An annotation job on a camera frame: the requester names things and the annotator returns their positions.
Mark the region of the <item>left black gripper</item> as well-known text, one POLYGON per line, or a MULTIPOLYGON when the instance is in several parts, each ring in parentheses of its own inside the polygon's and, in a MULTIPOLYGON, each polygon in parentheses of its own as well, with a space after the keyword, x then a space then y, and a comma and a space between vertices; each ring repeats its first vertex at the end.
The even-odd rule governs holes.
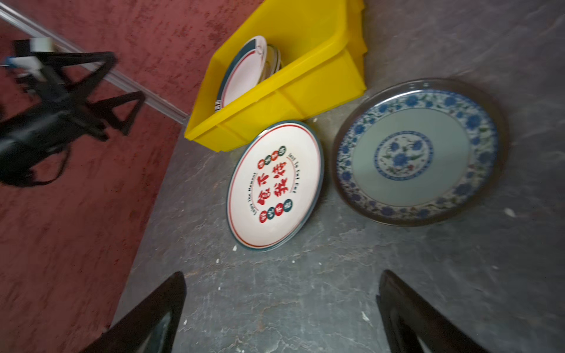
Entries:
MULTIPOLYGON (((64 151, 66 156, 57 176, 62 175, 70 157, 70 145, 84 135, 97 136, 97 119, 84 111, 86 99, 117 62, 110 51, 40 52, 39 60, 46 79, 35 86, 41 101, 1 122, 1 182, 6 185, 26 188, 50 184, 49 180, 36 179, 32 167, 64 151), (57 69, 87 63, 101 65, 68 88, 57 69)), ((88 103, 87 107, 95 117, 127 136, 145 101, 145 94, 136 91, 88 103), (119 120, 113 109, 132 101, 136 102, 133 109, 125 120, 119 120)))

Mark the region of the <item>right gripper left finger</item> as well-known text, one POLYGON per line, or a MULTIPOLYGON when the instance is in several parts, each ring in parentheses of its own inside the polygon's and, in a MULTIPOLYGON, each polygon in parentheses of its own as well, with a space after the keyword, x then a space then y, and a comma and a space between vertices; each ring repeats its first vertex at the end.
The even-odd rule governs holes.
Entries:
POLYGON ((187 294, 175 272, 84 352, 171 352, 187 294))

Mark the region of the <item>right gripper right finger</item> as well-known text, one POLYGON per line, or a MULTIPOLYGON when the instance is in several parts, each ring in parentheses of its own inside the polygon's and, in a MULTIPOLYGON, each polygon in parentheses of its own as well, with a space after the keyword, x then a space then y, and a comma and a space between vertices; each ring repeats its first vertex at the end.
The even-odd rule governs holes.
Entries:
POLYGON ((380 276, 376 295, 392 352, 485 352, 391 270, 380 276))

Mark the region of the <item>large white plate green rim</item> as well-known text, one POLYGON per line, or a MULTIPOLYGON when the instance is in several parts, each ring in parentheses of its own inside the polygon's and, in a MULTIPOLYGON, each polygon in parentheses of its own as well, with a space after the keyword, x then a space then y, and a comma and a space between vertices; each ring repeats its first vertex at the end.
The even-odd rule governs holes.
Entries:
POLYGON ((263 36, 247 41, 229 65, 216 97, 217 113, 253 89, 263 77, 266 64, 267 42, 263 36))

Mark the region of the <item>small teal patterned plate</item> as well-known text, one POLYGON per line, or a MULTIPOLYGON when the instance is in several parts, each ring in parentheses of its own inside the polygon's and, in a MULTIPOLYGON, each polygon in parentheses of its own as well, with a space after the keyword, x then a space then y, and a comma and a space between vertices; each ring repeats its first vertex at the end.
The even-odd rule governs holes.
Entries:
POLYGON ((351 113, 334 140, 331 175, 361 215, 419 227, 483 197, 500 178, 509 147, 509 122, 489 95, 454 79, 417 79, 351 113))

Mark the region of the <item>cream plate dark brush mark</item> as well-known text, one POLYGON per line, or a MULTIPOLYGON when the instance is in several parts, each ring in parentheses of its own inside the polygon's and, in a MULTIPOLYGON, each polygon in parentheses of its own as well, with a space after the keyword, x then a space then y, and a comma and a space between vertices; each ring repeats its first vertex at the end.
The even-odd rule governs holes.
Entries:
POLYGON ((261 82, 276 74, 282 67, 280 50, 272 44, 267 45, 266 62, 263 66, 261 82))

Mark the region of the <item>white plate red characters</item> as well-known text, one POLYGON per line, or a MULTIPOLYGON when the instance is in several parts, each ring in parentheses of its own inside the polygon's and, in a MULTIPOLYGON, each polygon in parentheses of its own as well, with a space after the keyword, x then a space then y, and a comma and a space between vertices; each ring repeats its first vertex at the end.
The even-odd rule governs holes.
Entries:
POLYGON ((324 173, 323 148, 308 125, 283 121, 260 133, 227 193, 227 222, 238 244, 266 252, 290 241, 313 213, 324 173))

